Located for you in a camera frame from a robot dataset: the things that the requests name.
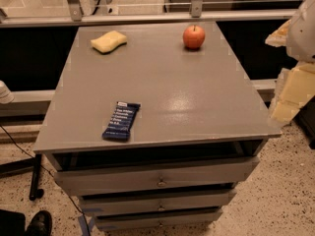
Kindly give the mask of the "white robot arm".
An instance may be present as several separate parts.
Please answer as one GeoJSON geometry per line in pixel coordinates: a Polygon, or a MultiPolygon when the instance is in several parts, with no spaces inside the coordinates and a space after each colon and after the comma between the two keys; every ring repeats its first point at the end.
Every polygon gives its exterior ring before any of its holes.
{"type": "Polygon", "coordinates": [[[269,108],[270,118],[283,126],[315,96],[315,0],[304,0],[265,43],[284,46],[286,54],[297,61],[291,70],[281,70],[269,108]]]}

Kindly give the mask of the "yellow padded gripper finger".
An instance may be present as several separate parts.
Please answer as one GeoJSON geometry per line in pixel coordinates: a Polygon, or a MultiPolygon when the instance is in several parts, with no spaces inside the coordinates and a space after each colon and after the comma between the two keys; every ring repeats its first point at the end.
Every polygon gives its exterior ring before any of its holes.
{"type": "Polygon", "coordinates": [[[278,29],[269,34],[265,43],[274,47],[286,46],[286,37],[290,23],[291,20],[287,20],[278,29]]]}
{"type": "Polygon", "coordinates": [[[282,68],[274,94],[270,118],[287,124],[315,96],[315,64],[298,62],[291,70],[282,68]]]}

